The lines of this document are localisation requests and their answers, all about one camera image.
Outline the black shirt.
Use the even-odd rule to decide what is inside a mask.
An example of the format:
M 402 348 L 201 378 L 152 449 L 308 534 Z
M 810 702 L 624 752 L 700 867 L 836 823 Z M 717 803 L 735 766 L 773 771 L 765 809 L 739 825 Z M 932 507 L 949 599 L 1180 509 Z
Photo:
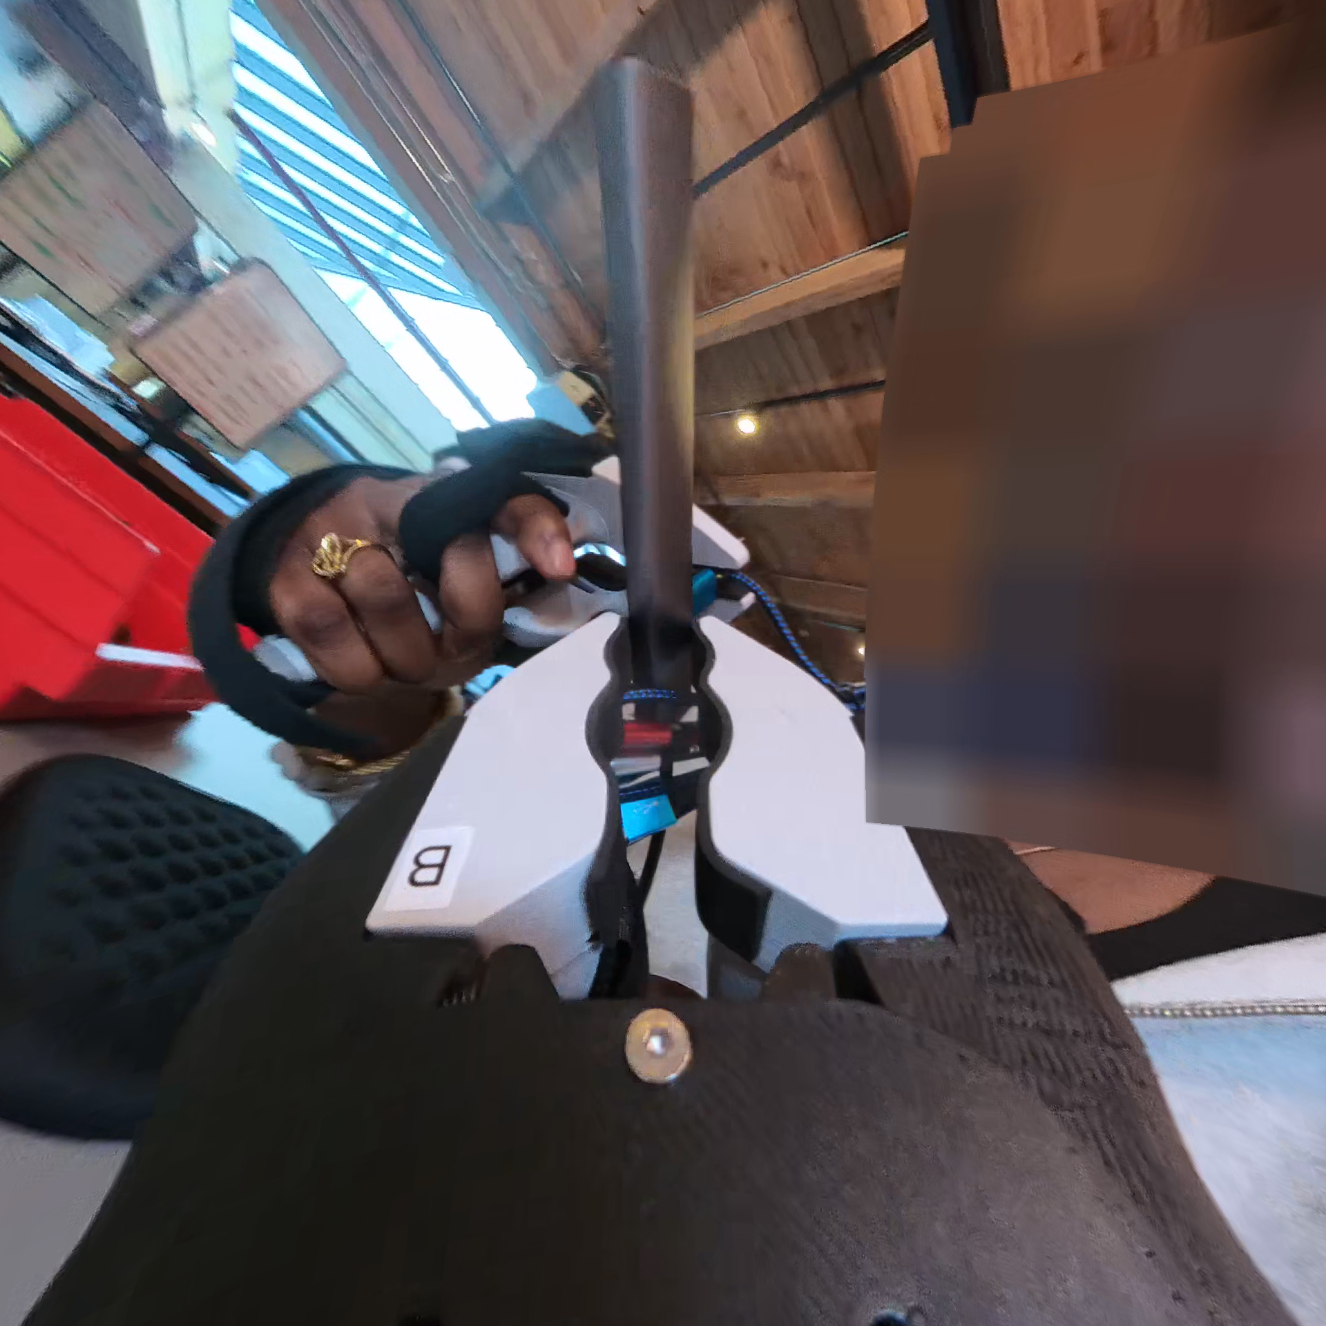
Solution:
M 1325 935 L 1325 899 L 1218 877 L 1161 918 L 1087 935 L 1110 981 L 1204 957 Z

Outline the red plastic bin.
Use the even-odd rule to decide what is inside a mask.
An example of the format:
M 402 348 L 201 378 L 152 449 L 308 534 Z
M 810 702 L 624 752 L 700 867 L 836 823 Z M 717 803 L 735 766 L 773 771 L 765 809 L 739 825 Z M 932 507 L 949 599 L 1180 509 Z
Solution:
M 188 602 L 204 529 L 32 402 L 2 406 L 2 720 L 174 719 L 215 695 Z

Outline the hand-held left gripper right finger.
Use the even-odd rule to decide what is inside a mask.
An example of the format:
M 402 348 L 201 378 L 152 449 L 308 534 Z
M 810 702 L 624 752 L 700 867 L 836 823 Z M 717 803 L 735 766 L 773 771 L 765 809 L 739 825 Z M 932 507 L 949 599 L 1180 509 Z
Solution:
M 907 829 L 872 823 L 866 746 L 820 681 L 703 619 L 708 766 L 695 908 L 709 998 L 755 998 L 788 949 L 940 940 L 951 919 Z

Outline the whiteboard with writing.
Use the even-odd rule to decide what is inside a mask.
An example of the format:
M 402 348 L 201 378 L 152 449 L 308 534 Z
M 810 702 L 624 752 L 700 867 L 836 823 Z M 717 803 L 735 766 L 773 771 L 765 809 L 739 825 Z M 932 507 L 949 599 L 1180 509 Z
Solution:
M 129 350 L 241 452 L 286 424 L 346 372 L 337 346 L 274 267 L 245 260 Z
M 184 193 L 97 102 L 54 129 L 2 184 L 2 245 L 99 318 L 196 231 Z

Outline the slim grey usb hub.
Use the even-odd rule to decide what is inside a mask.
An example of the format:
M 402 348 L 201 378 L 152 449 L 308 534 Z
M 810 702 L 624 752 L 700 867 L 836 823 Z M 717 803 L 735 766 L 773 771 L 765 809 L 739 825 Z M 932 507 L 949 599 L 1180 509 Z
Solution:
M 607 264 L 610 397 L 621 463 L 638 686 L 692 684 L 692 95 L 640 59 L 593 100 Z

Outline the light fleece zip jacket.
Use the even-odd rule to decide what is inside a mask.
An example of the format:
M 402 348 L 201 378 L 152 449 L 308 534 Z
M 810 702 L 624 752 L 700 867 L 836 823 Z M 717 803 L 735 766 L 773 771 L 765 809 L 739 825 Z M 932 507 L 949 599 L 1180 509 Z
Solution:
M 1114 984 L 1188 1151 L 1298 1324 L 1325 1324 L 1325 938 Z

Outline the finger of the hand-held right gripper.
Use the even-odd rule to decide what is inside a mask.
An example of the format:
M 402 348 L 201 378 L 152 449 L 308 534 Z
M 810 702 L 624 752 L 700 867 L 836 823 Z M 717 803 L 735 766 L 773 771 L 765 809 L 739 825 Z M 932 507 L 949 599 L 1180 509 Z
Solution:
M 700 506 L 694 506 L 690 556 L 692 616 L 732 626 L 750 608 L 750 589 L 743 580 L 750 567 L 747 545 Z

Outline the black mesh pad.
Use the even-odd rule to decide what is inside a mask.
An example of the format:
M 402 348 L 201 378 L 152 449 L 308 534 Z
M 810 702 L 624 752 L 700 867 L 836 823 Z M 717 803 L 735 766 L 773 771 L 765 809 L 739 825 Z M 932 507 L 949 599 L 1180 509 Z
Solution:
M 211 978 L 304 858 L 256 814 L 121 758 L 5 782 L 4 1123 L 132 1140 Z

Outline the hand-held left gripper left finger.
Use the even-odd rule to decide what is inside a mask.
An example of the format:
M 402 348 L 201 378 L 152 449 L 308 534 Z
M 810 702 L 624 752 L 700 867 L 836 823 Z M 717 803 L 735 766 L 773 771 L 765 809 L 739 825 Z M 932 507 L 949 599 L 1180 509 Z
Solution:
M 649 983 L 612 760 L 632 643 L 594 619 L 473 708 L 367 918 L 373 938 L 525 946 L 571 1000 Z

